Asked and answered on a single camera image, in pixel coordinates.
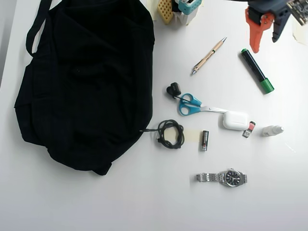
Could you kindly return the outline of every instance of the airpods case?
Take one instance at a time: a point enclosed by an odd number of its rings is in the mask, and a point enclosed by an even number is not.
[[[227,129],[244,131],[249,128],[248,114],[244,112],[227,111],[223,115],[222,123]]]

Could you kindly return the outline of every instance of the bag strap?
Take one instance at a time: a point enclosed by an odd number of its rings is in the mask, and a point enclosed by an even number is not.
[[[41,26],[43,25],[48,11],[50,9],[52,0],[41,0],[38,8],[38,14],[34,20],[32,27],[30,28],[27,38],[26,38],[26,49],[28,53],[33,57],[32,48],[35,36],[39,32]]]

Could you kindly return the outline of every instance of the coiled cable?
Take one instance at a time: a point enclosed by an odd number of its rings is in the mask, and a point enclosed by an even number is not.
[[[178,130],[177,142],[175,144],[172,144],[170,141],[165,140],[165,130],[171,127],[175,127]],[[141,131],[143,132],[158,131],[159,138],[157,139],[157,141],[169,149],[179,149],[181,148],[181,146],[184,144],[185,141],[183,134],[184,127],[178,124],[177,121],[173,119],[168,119],[160,122],[157,129],[145,129]]]

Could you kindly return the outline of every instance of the wristwatch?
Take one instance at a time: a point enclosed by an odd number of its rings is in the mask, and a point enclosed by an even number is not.
[[[197,175],[197,180],[199,182],[219,182],[229,187],[237,187],[247,183],[247,175],[230,168],[229,170],[220,173],[200,173]]]

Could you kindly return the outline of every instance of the black fabric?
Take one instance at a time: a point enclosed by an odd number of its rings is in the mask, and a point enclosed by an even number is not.
[[[105,175],[152,118],[153,22],[139,0],[41,0],[15,103],[22,137]],[[33,41],[45,26],[36,53]]]

